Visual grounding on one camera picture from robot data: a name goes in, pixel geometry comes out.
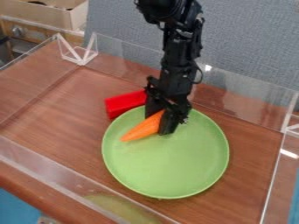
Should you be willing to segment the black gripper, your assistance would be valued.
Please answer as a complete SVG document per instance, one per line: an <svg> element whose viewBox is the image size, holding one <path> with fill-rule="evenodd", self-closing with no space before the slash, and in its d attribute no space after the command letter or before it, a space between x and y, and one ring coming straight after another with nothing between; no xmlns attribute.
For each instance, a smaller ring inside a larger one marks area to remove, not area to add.
<svg viewBox="0 0 299 224"><path fill-rule="evenodd" d="M158 133L173 134L181 123L187 123L193 106L187 96L193 85L202 82L202 70L197 65L163 69L161 77L147 77L145 117L165 109Z"/></svg>

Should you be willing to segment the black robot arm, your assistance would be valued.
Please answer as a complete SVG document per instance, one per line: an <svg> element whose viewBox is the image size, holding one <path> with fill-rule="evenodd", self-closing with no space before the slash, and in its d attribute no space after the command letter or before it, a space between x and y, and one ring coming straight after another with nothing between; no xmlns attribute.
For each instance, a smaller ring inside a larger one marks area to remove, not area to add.
<svg viewBox="0 0 299 224"><path fill-rule="evenodd" d="M162 70L158 78L147 77L145 117L163 111L158 133L169 135L189 120L187 97L203 77L195 61L202 53L202 5L198 0L135 0L135 7L163 31Z"/></svg>

